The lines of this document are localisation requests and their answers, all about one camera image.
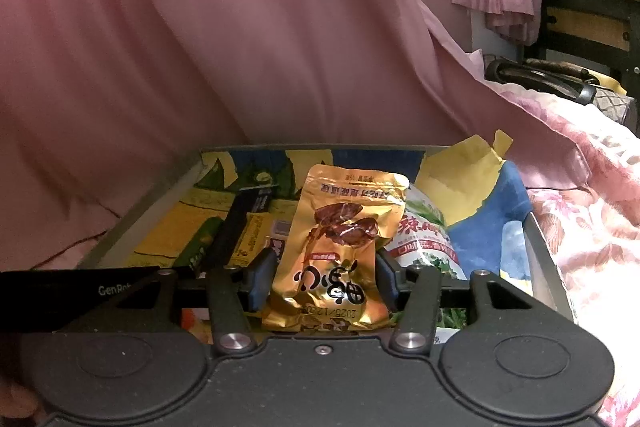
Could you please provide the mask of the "large pink curtain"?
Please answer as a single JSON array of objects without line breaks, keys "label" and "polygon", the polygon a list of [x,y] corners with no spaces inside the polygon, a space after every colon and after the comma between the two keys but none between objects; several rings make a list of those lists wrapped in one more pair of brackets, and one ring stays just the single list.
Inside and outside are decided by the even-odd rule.
[{"label": "large pink curtain", "polygon": [[1,0],[1,265],[100,235],[202,147],[499,130],[528,186],[588,181],[421,0]]}]

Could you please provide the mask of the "pink floral blanket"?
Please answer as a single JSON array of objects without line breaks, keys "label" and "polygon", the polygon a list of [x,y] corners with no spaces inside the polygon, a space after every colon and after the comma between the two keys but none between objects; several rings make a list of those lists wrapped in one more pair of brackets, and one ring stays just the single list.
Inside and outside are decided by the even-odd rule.
[{"label": "pink floral blanket", "polygon": [[532,153],[522,179],[575,322],[610,349],[605,424],[639,422],[639,140],[592,106],[523,88],[489,89],[515,106],[480,149]]}]

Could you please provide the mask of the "black yellow snack box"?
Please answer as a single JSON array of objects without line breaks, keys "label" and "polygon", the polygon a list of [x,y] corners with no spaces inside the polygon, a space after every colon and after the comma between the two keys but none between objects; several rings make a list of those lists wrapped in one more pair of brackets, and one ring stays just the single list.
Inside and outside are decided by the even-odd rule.
[{"label": "black yellow snack box", "polygon": [[268,209],[278,188],[276,184],[241,188],[226,217],[205,220],[171,268],[189,270],[196,277],[216,267],[228,271],[247,268],[262,246],[259,239],[254,239],[252,246],[242,247],[242,240],[250,237],[251,225],[260,228],[271,217]]}]

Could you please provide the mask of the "colourful snack storage box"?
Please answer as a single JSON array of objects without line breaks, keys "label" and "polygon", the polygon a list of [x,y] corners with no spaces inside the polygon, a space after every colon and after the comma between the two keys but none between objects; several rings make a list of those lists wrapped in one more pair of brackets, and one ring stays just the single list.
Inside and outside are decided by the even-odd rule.
[{"label": "colourful snack storage box", "polygon": [[309,168],[398,172],[442,212],[463,273],[494,269],[568,319],[575,313],[518,169],[497,145],[248,146],[202,150],[172,167],[80,262],[82,269],[168,267],[196,230],[223,218],[244,187],[273,184],[272,238],[283,245]]}]

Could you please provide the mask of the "black handbag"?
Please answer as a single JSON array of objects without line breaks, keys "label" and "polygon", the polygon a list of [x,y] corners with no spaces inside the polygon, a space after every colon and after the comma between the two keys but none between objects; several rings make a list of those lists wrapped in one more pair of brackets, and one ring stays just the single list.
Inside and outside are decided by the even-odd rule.
[{"label": "black handbag", "polygon": [[580,77],[550,72],[548,69],[496,58],[485,67],[485,78],[501,84],[514,83],[527,90],[553,94],[559,98],[588,105],[594,101],[597,87]]}]

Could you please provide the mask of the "white green snack packet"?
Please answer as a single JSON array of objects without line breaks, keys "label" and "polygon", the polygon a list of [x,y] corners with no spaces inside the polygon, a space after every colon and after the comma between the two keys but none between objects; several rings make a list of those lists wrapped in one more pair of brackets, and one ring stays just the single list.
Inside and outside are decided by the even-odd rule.
[{"label": "white green snack packet", "polygon": [[[381,251],[387,251],[401,267],[412,271],[433,267],[448,279],[466,279],[448,235],[444,215],[414,185],[408,188],[396,234]],[[388,315],[390,326],[395,327],[401,313],[388,310]]]}]

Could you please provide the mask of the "gold foil snack packet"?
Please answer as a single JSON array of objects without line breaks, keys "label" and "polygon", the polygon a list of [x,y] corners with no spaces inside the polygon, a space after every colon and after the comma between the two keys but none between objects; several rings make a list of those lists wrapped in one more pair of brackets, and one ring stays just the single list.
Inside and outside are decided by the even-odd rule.
[{"label": "gold foil snack packet", "polygon": [[375,282],[376,252],[404,215],[399,173],[314,165],[306,176],[262,311],[271,332],[369,332],[390,321]]}]

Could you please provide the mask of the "dark wooden desk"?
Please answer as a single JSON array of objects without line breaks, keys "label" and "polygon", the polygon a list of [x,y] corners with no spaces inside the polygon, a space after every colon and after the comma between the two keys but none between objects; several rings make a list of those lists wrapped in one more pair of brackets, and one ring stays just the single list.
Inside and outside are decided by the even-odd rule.
[{"label": "dark wooden desk", "polygon": [[526,58],[550,51],[602,66],[639,96],[639,0],[542,0],[537,41]]}]

